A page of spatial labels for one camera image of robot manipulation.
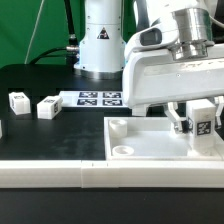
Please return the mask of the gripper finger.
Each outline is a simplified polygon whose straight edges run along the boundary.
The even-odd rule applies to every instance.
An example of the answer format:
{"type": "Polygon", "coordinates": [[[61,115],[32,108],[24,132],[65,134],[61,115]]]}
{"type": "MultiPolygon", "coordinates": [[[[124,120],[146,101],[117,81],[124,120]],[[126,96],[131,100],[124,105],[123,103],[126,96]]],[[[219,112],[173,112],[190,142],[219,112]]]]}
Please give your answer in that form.
{"type": "Polygon", "coordinates": [[[214,105],[216,107],[215,113],[215,128],[220,129],[222,127],[221,114],[224,109],[224,96],[217,96],[214,98],[214,105]]]}
{"type": "Polygon", "coordinates": [[[177,102],[168,102],[165,105],[165,114],[173,124],[174,131],[177,134],[183,134],[186,133],[188,130],[187,121],[178,115],[177,109],[177,102]]]}

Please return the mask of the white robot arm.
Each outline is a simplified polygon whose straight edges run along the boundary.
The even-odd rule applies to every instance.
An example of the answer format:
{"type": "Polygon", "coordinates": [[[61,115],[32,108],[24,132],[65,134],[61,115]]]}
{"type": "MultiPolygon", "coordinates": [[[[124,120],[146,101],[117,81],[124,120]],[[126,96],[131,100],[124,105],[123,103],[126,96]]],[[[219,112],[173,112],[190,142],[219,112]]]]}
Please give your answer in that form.
{"type": "Polygon", "coordinates": [[[212,37],[216,0],[133,0],[136,33],[121,41],[120,7],[85,0],[86,34],[74,69],[94,79],[122,78],[123,100],[134,115],[162,105],[176,131],[189,130],[178,104],[224,95],[224,44],[212,37]]]}

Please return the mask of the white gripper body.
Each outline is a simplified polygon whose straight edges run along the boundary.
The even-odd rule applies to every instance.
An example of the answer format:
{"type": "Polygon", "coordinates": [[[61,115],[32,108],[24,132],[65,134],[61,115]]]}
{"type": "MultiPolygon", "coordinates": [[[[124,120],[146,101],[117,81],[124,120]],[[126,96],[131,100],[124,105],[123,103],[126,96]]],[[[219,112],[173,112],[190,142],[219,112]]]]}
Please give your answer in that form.
{"type": "Polygon", "coordinates": [[[208,48],[208,56],[175,61],[168,46],[178,38],[176,31],[161,43],[150,39],[159,35],[157,27],[134,34],[125,47],[123,100],[126,106],[158,105],[224,95],[224,44],[208,48]]]}

